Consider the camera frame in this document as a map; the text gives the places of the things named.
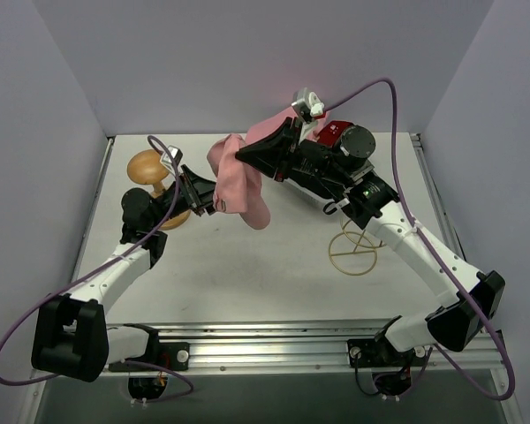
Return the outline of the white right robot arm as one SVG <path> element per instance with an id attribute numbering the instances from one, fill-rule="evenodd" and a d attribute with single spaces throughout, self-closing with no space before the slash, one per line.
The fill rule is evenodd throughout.
<path id="1" fill-rule="evenodd" d="M 303 125 L 287 118 L 269 136 L 241 148 L 236 157 L 261 174 L 289 179 L 323 198 L 330 214 L 341 210 L 352 222 L 394 251 L 432 291 L 434 312 L 398 317 L 375 341 L 375 356 L 392 365 L 419 345 L 440 344 L 461 352 L 491 319 L 505 281 L 487 274 L 453 253 L 414 218 L 408 217 L 398 193 L 376 175 L 369 157 L 375 136 L 366 128 L 336 121 L 320 132 L 333 142 L 303 136 Z"/>

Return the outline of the red baseball cap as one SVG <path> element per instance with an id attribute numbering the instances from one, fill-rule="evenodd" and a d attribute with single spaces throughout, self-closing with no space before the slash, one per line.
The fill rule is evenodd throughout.
<path id="1" fill-rule="evenodd" d="M 319 144 L 332 147 L 339 140 L 343 132 L 352 126 L 354 126 L 354 123 L 349 121 L 330 121 L 321 130 L 314 132 L 315 140 Z"/>

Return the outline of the pink baseball cap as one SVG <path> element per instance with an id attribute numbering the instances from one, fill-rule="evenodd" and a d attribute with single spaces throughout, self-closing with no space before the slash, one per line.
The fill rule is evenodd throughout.
<path id="1" fill-rule="evenodd" d="M 261 196 L 261 173 L 236 158 L 244 146 L 244 139 L 232 133 L 208 151 L 207 160 L 216 176 L 214 208 L 239 215 L 252 229 L 263 230 L 270 223 L 270 212 Z"/>

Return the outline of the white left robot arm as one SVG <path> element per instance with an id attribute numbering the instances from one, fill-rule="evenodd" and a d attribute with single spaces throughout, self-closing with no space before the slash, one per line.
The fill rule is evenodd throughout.
<path id="1" fill-rule="evenodd" d="M 178 179 L 157 198 L 134 187 L 122 197 L 122 237 L 99 272 L 43 303 L 31 355 L 38 370 L 84 382 L 109 365 L 150 370 L 160 361 L 158 332 L 144 324 L 109 326 L 106 314 L 123 293 L 162 258 L 167 242 L 161 221 L 193 211 L 213 214 L 215 182 L 182 166 Z"/>

